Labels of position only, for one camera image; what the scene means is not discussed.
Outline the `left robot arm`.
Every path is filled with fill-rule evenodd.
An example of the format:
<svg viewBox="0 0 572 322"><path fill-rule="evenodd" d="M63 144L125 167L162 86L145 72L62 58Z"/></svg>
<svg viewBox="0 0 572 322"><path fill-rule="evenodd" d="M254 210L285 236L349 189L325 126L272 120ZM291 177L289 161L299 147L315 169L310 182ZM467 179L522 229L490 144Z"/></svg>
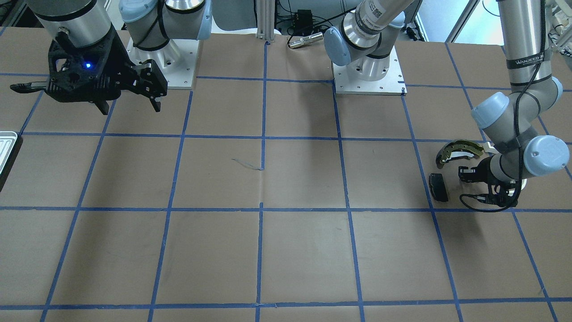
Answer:
<svg viewBox="0 0 572 322"><path fill-rule="evenodd" d="M355 61L384 59L395 43L389 27L402 22L408 0L364 0L343 15L339 26L325 31L330 60L340 67ZM570 152L564 141L540 135L531 125L555 106L563 85L552 75L550 16L552 0L499 0L511 94L497 92L472 109L480 130L493 142L496 154L476 167L460 167L462 182L484 182L488 192L468 195L499 211L517 206L522 183L566 166Z"/></svg>

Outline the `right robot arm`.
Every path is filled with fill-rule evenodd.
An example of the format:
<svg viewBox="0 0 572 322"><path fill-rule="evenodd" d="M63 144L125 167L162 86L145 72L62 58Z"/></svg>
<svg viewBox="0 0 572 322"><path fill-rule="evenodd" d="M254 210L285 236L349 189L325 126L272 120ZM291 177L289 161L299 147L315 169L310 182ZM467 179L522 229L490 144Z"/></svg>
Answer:
<svg viewBox="0 0 572 322"><path fill-rule="evenodd" d="M29 0L27 6L53 37L49 78L11 90L89 102L104 115L123 90L147 97L159 112L169 89L192 88L200 41L212 33L210 0L121 0L128 47L97 0Z"/></svg>

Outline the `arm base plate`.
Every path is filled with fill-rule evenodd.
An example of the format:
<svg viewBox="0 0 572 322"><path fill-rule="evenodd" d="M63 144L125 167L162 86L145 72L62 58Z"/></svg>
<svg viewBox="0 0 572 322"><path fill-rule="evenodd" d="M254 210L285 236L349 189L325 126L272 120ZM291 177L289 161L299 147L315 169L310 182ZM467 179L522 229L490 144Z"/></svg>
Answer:
<svg viewBox="0 0 572 322"><path fill-rule="evenodd" d="M345 67L332 64L337 94L398 95L408 90L395 47L384 59L364 57Z"/></svg>
<svg viewBox="0 0 572 322"><path fill-rule="evenodd" d="M168 81L168 89L192 89L201 41L171 39L157 51L143 51L134 47L133 43L133 39L130 39L126 48L133 63L153 59Z"/></svg>

